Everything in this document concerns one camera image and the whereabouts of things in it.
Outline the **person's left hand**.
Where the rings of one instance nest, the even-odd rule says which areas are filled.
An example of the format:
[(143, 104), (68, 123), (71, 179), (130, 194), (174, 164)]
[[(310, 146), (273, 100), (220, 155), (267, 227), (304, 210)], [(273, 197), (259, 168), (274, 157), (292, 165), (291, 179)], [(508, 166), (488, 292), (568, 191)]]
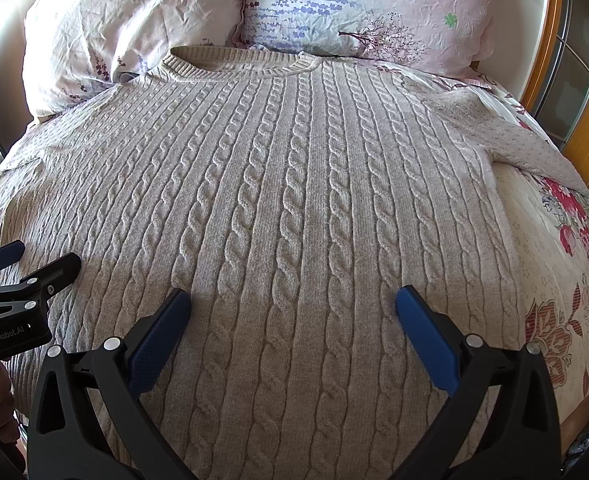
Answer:
[(16, 444), (20, 437), (18, 423), (14, 419), (14, 395), (6, 367), (0, 362), (0, 440)]

